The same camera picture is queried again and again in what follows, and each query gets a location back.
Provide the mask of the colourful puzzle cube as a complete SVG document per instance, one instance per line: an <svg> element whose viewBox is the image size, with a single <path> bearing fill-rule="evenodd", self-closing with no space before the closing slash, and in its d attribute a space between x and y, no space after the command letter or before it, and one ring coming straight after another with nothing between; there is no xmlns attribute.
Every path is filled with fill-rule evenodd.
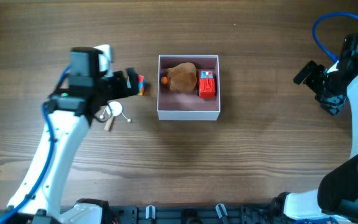
<svg viewBox="0 0 358 224"><path fill-rule="evenodd" d="M139 92L138 92L138 96L143 96L144 95L144 92L145 92L145 80L144 80L144 76L142 75L139 75L138 76L138 89L139 89ZM128 89L131 89L132 88L132 85L130 83L130 80L129 78L127 78L127 87Z"/></svg>

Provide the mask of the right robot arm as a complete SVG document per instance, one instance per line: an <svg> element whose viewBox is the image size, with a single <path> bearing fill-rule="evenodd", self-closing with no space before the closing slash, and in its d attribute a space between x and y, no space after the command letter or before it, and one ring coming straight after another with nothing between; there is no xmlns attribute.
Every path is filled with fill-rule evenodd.
<svg viewBox="0 0 358 224"><path fill-rule="evenodd" d="M275 223L358 223L358 33L344 39L340 57L330 68L308 62L294 77L315 93L331 115L351 106L352 146L349 159L325 175L316 190L284 193L272 201Z"/></svg>

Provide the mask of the brown plush toy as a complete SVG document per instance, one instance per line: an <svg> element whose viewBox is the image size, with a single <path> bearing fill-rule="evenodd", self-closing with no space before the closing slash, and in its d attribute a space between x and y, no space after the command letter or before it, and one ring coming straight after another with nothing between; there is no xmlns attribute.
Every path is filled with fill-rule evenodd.
<svg viewBox="0 0 358 224"><path fill-rule="evenodd" d="M168 68L167 74L160 79L162 85L173 91L191 92L197 84L196 67L193 63L185 62Z"/></svg>

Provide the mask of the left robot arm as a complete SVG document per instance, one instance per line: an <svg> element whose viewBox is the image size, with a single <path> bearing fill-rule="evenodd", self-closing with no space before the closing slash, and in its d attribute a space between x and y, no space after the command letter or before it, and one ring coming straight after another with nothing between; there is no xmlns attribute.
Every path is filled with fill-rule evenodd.
<svg viewBox="0 0 358 224"><path fill-rule="evenodd" d="M32 163L0 223L117 223L107 201L80 199L61 212L65 183L74 156L91 123L110 101L137 95L139 76L133 68L113 71L110 45L74 47L54 91L42 104L45 126Z"/></svg>

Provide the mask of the red toy car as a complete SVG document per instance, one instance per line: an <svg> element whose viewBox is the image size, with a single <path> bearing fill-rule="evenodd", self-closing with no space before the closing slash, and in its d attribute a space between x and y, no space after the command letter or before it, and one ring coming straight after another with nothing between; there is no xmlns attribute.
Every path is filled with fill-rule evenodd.
<svg viewBox="0 0 358 224"><path fill-rule="evenodd" d="M198 71L197 95L203 99L216 96L216 78L212 70Z"/></svg>

